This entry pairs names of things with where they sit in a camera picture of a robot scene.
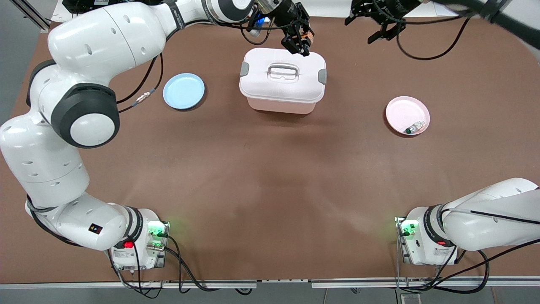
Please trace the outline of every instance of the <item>black sticker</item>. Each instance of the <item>black sticker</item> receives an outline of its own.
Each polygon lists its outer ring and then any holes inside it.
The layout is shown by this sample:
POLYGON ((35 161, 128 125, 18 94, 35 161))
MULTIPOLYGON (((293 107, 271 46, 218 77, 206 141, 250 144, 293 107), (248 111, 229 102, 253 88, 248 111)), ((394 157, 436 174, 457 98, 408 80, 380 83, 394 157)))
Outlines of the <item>black sticker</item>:
POLYGON ((93 232, 95 234, 99 234, 102 229, 103 229, 103 227, 98 226, 98 225, 93 223, 92 225, 90 225, 90 228, 88 228, 88 231, 91 231, 91 232, 93 232))

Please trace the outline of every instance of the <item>white plastic container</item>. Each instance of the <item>white plastic container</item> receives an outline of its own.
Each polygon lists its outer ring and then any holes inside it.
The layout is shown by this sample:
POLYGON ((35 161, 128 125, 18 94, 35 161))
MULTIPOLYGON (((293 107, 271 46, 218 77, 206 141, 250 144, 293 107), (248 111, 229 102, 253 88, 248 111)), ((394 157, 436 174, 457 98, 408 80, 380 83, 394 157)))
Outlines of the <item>white plastic container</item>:
POLYGON ((309 114, 325 94, 326 62, 321 55, 256 48, 246 54, 240 91, 255 110, 309 114))

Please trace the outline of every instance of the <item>brown tabletop surface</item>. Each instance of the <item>brown tabletop surface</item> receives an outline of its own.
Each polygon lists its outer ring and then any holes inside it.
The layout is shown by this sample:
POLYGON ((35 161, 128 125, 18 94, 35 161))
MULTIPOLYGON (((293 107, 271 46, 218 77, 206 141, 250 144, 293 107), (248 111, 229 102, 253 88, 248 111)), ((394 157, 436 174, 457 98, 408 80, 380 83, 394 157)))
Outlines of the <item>brown tabletop surface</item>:
MULTIPOLYGON (((455 49, 420 62, 395 41, 366 43, 378 26, 358 19, 313 18, 312 51, 327 63, 326 94, 307 116, 252 110, 238 88, 240 65, 254 46, 233 29, 195 26, 164 51, 160 89, 121 114, 109 144, 81 155, 91 195, 154 210, 171 221, 186 262, 206 280, 320 279, 395 275, 394 216, 455 200, 490 184, 523 177, 540 183, 540 68, 511 34, 473 20, 455 49), (169 108, 161 89, 192 72, 206 83, 200 108, 169 108), (383 113, 396 96, 413 96, 431 113, 427 131, 394 134, 383 113)), ((403 46, 432 56, 461 22, 409 26, 403 46)), ((265 45, 279 48, 274 33, 265 45)), ((13 115, 27 112, 31 69, 50 58, 40 35, 13 115)), ((116 77, 122 98, 147 64, 116 77)), ((157 81, 159 66, 145 85, 157 81)), ((1 283, 116 281, 102 252, 65 245, 24 212, 25 194, 0 161, 1 283)), ((486 250, 491 256, 503 248, 486 250)), ((471 266, 469 253, 449 272, 471 266)), ((540 274, 540 246, 491 263, 492 275, 540 274)), ((174 280, 177 268, 143 272, 174 280)), ((431 266, 402 275, 431 276, 431 266)), ((466 275, 480 275, 478 269, 466 275)))

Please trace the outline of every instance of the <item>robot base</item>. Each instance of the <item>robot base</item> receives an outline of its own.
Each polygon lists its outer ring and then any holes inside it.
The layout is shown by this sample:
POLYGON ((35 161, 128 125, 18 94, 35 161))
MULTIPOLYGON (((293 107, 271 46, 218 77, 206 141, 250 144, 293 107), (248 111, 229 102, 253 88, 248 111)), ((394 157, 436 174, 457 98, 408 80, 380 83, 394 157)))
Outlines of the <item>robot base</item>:
POLYGON ((415 265, 442 265, 451 259, 448 265, 453 265, 457 259, 454 247, 445 247, 432 241, 424 229, 422 219, 427 207, 413 209, 407 218, 396 217, 397 231, 400 234, 410 233, 400 238, 403 262, 415 265))
POLYGON ((110 255, 114 266, 119 270, 146 270, 165 266, 166 237, 158 237, 153 233, 168 234, 169 222, 159 221, 158 216, 149 209, 139 209, 143 216, 140 237, 132 248, 111 248, 110 255))

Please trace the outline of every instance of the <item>blue plate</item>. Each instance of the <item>blue plate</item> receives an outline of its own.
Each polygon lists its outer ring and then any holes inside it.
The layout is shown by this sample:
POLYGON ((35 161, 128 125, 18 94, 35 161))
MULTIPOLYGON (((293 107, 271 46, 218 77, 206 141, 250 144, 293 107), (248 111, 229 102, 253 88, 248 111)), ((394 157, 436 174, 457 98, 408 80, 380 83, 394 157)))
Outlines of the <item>blue plate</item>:
POLYGON ((163 88, 163 99, 172 108, 187 110, 201 101, 204 91, 204 82, 199 76, 183 73, 167 81, 163 88))

